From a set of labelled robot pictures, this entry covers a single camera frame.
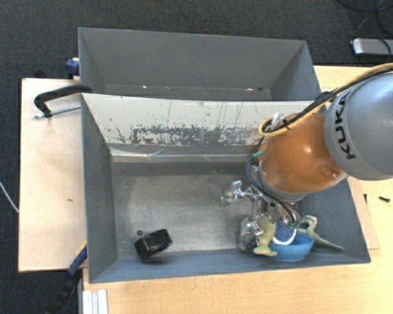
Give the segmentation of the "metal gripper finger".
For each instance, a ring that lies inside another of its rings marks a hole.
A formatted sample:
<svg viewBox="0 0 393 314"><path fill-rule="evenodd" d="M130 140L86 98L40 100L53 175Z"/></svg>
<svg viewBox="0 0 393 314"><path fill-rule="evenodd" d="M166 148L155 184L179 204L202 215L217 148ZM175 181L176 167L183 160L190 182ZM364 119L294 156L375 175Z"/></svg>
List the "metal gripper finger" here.
<svg viewBox="0 0 393 314"><path fill-rule="evenodd" d="M222 191L220 204L228 206L236 204L242 200L255 202L259 200L261 194L253 185L244 186L242 181L234 181Z"/></svg>
<svg viewBox="0 0 393 314"><path fill-rule="evenodd" d="M245 217L240 223L237 248L239 251L253 251L259 242L263 229L259 225L258 218Z"/></svg>

